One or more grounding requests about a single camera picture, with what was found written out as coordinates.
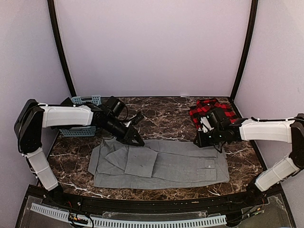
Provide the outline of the grey long sleeve shirt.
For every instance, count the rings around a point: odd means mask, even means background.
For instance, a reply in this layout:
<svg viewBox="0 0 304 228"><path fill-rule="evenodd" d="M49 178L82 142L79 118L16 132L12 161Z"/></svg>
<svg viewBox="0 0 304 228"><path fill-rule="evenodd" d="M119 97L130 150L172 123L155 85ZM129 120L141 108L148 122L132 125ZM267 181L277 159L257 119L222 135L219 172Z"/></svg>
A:
<svg viewBox="0 0 304 228"><path fill-rule="evenodd" d="M94 186L159 190L229 182L224 153L191 142L146 140L143 147L103 141L92 150L88 172Z"/></svg>

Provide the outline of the light blue plastic basket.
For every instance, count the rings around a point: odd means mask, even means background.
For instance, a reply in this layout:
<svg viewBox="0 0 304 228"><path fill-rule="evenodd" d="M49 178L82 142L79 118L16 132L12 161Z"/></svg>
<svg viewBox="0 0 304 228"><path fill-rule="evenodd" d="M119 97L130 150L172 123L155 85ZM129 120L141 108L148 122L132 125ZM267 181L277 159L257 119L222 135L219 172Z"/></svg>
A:
<svg viewBox="0 0 304 228"><path fill-rule="evenodd" d="M92 96L75 96L65 99L62 105L84 105L85 102L90 102L94 105L101 105L102 100L100 95ZM60 125L59 131L64 137L91 137L95 135L95 126L90 126L92 120L92 113L89 114L89 110L86 108L81 112L73 112L72 120L69 120L67 124Z"/></svg>

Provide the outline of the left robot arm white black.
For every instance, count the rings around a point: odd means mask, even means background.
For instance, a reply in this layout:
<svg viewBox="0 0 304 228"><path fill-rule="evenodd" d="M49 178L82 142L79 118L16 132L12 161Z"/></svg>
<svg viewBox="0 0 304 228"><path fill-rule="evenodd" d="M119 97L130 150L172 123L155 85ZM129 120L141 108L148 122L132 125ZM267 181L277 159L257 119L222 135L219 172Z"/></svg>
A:
<svg viewBox="0 0 304 228"><path fill-rule="evenodd" d="M63 207L67 196L58 190L60 184L43 151L46 133L61 128L94 126L106 130L122 144L142 147L144 141L134 125L143 119L143 115L138 112L130 119L119 119L125 108L126 105L114 96L99 105L89 101L74 104L70 98L61 104L39 103L35 99L26 101L14 124L18 151L42 187L49 192L48 199L55 206Z"/></svg>

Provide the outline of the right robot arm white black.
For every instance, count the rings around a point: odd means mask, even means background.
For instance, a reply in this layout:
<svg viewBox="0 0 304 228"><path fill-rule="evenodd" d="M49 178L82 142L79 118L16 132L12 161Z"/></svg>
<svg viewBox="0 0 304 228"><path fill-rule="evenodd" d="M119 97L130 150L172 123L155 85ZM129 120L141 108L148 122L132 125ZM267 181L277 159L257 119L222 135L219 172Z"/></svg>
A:
<svg viewBox="0 0 304 228"><path fill-rule="evenodd" d="M238 118L231 122L213 111L199 117L194 143L199 147L222 143L255 141L267 169L248 185L242 201L253 206L272 186L304 169L304 115L283 119Z"/></svg>

